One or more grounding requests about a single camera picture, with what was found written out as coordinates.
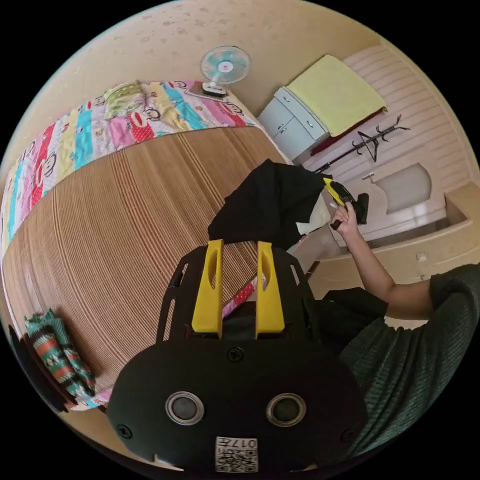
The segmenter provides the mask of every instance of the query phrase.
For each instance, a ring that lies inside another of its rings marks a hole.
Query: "coat rack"
[[[325,165],[322,165],[320,168],[317,168],[314,172],[316,174],[324,172],[325,170],[329,169],[332,164],[334,164],[335,162],[338,162],[340,159],[346,157],[347,155],[351,154],[352,152],[356,151],[359,155],[361,155],[360,149],[363,148],[363,147],[366,147],[366,149],[368,150],[368,153],[370,154],[371,158],[376,163],[377,162],[377,151],[378,151],[378,148],[379,148],[379,140],[378,140],[379,138],[382,139],[384,142],[388,142],[388,140],[385,138],[385,135],[391,134],[395,130],[410,130],[410,128],[407,128],[407,127],[404,127],[404,126],[398,126],[401,118],[402,118],[402,115],[399,114],[396,118],[395,124],[393,124],[392,126],[389,126],[385,130],[380,130],[379,126],[377,125],[375,128],[376,128],[376,131],[378,133],[374,136],[370,136],[370,135],[367,135],[366,133],[358,131],[357,133],[358,133],[358,135],[360,135],[360,138],[362,139],[362,141],[360,143],[357,143],[355,145],[355,142],[352,141],[351,144],[353,145],[353,148],[346,151],[345,153],[342,153],[340,156],[338,156],[337,158],[329,161],[328,163],[325,163]]]

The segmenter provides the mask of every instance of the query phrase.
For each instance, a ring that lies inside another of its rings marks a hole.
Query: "hand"
[[[343,237],[344,240],[350,238],[352,236],[360,234],[359,226],[357,225],[357,215],[355,213],[354,207],[348,201],[344,206],[338,206],[331,222],[335,222],[335,220],[340,220],[341,224],[337,229],[337,232]]]

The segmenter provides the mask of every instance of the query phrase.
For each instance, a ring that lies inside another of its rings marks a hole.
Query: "sticker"
[[[218,436],[215,444],[215,470],[245,474],[258,472],[257,439]]]

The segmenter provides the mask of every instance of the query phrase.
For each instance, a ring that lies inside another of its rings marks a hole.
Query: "woven mat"
[[[282,158],[256,127],[158,137],[75,171],[38,202],[3,259],[13,314],[62,318],[100,390],[155,341],[162,298],[180,258],[265,159]],[[224,300],[256,273],[253,243],[227,245]]]

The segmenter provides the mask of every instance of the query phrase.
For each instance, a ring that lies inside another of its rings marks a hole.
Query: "patchwork quilt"
[[[187,94],[186,89],[194,83],[142,83],[146,108],[109,120],[105,119],[104,97],[99,96],[63,115],[34,138],[6,180],[0,211],[0,258],[36,203],[84,165],[162,135],[216,127],[259,127],[234,102]]]

